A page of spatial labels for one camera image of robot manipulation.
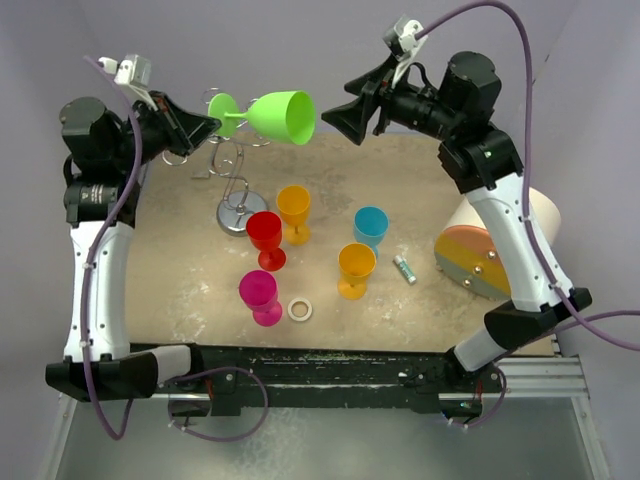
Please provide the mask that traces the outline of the blue plastic wine glass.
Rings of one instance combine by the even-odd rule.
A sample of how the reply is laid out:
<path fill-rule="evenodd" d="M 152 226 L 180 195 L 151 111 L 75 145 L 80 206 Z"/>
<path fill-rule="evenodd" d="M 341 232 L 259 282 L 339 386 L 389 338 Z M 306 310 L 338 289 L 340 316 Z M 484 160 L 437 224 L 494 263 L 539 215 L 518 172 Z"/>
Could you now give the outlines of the blue plastic wine glass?
<path fill-rule="evenodd" d="M 354 216 L 353 234 L 356 242 L 369 246 L 378 255 L 378 246 L 384 239 L 389 218 L 384 210 L 376 206 L 360 208 Z"/>

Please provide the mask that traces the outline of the orange wine glass front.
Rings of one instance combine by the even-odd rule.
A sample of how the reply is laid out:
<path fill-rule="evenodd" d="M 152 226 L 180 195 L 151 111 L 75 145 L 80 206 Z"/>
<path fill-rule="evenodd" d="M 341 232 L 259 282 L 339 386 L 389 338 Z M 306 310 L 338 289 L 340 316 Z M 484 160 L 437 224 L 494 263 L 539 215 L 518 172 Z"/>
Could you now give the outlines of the orange wine glass front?
<path fill-rule="evenodd" d="M 349 300 L 363 297 L 376 263 L 374 251 L 363 243 L 351 243 L 343 247 L 338 256 L 340 279 L 337 288 L 340 295 Z"/>

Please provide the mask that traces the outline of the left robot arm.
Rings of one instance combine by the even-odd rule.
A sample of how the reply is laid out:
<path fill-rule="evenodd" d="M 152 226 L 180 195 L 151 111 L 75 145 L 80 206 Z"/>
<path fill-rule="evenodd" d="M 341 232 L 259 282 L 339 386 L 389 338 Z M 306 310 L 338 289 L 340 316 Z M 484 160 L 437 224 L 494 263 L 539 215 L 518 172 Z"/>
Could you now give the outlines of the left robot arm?
<path fill-rule="evenodd" d="M 74 249 L 74 293 L 63 359 L 46 366 L 46 383 L 83 402 L 149 398 L 170 379 L 184 392 L 198 390 L 206 369 L 194 348 L 132 351 L 125 282 L 141 166 L 165 151 L 189 156 L 221 121 L 187 112 L 159 91 L 132 103 L 126 121 L 95 97 L 67 103 L 59 120 L 70 151 L 63 204 Z"/>

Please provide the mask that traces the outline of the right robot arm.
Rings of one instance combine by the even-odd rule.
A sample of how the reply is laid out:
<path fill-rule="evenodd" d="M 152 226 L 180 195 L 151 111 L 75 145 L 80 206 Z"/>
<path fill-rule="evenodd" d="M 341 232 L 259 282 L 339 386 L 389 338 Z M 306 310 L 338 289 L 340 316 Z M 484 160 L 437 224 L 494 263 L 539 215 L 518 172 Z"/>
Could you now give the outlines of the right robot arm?
<path fill-rule="evenodd" d="M 480 369 L 551 331 L 572 311 L 590 306 L 592 297 L 559 266 L 546 274 L 531 246 L 527 233 L 541 229 L 522 197 L 523 163 L 511 137 L 490 121 L 501 90 L 493 62 L 480 53 L 458 52 L 438 87 L 412 85 L 406 76 L 394 82 L 398 64 L 389 56 L 347 82 L 344 89 L 354 101 L 321 117 L 356 145 L 363 142 L 373 115 L 379 117 L 376 135 L 395 122 L 439 140 L 443 169 L 487 227 L 511 295 L 485 314 L 478 332 L 447 353 L 446 383 L 467 391 L 479 381 Z"/>

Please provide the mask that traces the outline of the green plastic wine glass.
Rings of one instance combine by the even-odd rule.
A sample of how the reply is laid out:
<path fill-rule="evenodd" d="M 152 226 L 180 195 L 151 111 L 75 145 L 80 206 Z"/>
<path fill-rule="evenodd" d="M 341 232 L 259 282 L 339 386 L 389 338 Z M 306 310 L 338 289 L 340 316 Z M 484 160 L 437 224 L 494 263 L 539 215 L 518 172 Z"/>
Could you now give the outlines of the green plastic wine glass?
<path fill-rule="evenodd" d="M 240 111 L 231 95 L 218 93 L 208 103 L 208 115 L 221 122 L 216 131 L 219 136 L 232 137 L 239 125 L 246 121 L 267 139 L 294 145 L 307 144 L 316 126 L 315 106 L 305 91 L 266 94 L 244 112 Z"/>

